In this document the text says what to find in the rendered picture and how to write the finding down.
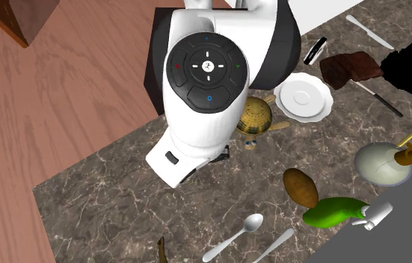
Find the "white table knife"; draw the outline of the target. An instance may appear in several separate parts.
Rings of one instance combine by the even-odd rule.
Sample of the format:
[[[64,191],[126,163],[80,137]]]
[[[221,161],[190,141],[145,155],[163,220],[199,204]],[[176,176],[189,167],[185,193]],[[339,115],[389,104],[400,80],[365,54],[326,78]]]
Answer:
[[[359,22],[354,16],[352,15],[347,15],[345,17],[349,22],[353,23],[354,25],[358,26],[359,28],[363,29],[368,36],[370,36],[373,40],[376,42],[380,43],[382,46],[394,50],[395,48],[389,44],[386,40],[383,38],[379,37],[376,33],[371,31],[369,28],[367,28],[365,25],[363,25],[361,22]]]

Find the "yellow turtle toy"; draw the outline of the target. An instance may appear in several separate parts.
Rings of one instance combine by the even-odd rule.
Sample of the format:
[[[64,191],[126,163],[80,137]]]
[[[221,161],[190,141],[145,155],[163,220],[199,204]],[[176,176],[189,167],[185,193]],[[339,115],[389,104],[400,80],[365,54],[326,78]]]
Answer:
[[[245,136],[245,149],[255,149],[256,137],[267,131],[290,127],[289,121],[273,122],[270,103],[276,99],[275,95],[268,95],[263,99],[249,96],[244,110],[236,126],[236,131]]]

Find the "black handled knife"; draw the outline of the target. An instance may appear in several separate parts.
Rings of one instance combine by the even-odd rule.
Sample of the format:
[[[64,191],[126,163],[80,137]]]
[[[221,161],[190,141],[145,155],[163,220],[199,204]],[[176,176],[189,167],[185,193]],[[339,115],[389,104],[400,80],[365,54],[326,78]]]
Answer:
[[[373,95],[378,101],[380,101],[381,103],[383,103],[386,107],[388,107],[394,114],[396,114],[398,117],[403,117],[404,114],[402,114],[398,109],[396,109],[393,105],[391,105],[387,100],[385,100],[384,98],[382,98],[381,96],[379,96],[377,93],[375,93],[374,91],[370,90],[368,87],[364,86],[363,84],[361,84],[360,82],[357,81],[353,81],[351,80],[351,82],[353,82],[354,84],[356,84],[358,87],[363,88],[365,91],[367,91],[368,93],[370,93],[371,95]]]

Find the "white bowl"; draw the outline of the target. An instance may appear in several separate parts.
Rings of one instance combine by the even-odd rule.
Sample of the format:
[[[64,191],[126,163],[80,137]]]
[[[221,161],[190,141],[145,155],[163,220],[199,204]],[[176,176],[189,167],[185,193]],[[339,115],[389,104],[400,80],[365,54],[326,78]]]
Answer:
[[[381,187],[394,187],[412,175],[412,164],[402,166],[394,158],[402,148],[388,142],[374,142],[361,147],[354,157],[357,173],[366,181]]]

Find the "dark brown bread slice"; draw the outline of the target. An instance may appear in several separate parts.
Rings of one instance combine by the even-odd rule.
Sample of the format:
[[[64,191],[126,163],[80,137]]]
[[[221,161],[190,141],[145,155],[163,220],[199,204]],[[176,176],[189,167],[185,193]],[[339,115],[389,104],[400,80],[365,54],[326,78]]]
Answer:
[[[366,52],[343,53],[319,61],[322,78],[334,90],[349,81],[365,81],[384,74],[375,59]]]

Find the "white plate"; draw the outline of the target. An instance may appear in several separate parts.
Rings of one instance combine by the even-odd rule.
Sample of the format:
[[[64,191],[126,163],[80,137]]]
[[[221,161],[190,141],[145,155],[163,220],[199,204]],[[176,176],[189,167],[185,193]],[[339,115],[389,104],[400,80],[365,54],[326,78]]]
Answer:
[[[300,123],[319,122],[332,111],[330,88],[320,78],[305,72],[291,73],[274,88],[274,95],[278,108]]]

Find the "brown stick-shaped object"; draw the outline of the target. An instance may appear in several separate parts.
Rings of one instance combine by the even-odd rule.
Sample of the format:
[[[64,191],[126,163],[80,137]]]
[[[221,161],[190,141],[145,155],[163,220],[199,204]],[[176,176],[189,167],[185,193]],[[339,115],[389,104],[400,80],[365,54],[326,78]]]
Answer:
[[[159,253],[159,263],[168,263],[165,255],[165,237],[161,236],[157,241],[158,253]]]

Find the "brown potato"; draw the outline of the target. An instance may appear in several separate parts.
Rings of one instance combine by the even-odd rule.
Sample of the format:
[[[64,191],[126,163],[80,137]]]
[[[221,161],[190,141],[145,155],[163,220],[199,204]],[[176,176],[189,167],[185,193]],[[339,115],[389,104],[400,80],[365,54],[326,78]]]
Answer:
[[[315,182],[297,168],[289,168],[283,173],[283,183],[289,197],[299,205],[315,208],[319,193]]]

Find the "green spray bottle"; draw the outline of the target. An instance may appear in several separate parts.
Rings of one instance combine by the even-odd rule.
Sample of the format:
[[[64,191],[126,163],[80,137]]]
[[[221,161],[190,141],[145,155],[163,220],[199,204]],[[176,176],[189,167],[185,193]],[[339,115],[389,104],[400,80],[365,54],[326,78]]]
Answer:
[[[389,202],[370,205],[351,197],[329,197],[321,199],[315,208],[303,213],[303,221],[317,228],[328,229],[349,219],[357,218],[352,225],[363,225],[368,231],[374,229],[390,212]]]

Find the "silver spoon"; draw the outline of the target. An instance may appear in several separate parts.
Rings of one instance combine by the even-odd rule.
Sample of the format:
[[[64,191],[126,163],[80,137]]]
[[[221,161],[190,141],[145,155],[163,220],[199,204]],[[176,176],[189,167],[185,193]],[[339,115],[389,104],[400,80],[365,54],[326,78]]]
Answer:
[[[227,246],[229,246],[238,236],[246,232],[254,232],[256,231],[263,222],[263,215],[256,213],[247,216],[243,222],[243,227],[233,236],[228,238],[225,241],[222,241],[220,244],[216,245],[208,252],[203,254],[202,262],[208,263],[213,260],[221,251],[223,251]]]

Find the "small brown figure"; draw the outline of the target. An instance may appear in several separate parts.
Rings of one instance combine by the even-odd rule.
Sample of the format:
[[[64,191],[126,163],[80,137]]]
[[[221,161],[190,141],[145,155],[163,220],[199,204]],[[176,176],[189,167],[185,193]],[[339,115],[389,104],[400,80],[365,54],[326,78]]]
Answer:
[[[412,165],[412,144],[406,143],[406,145],[407,149],[399,151],[394,155],[395,161],[402,166]]]

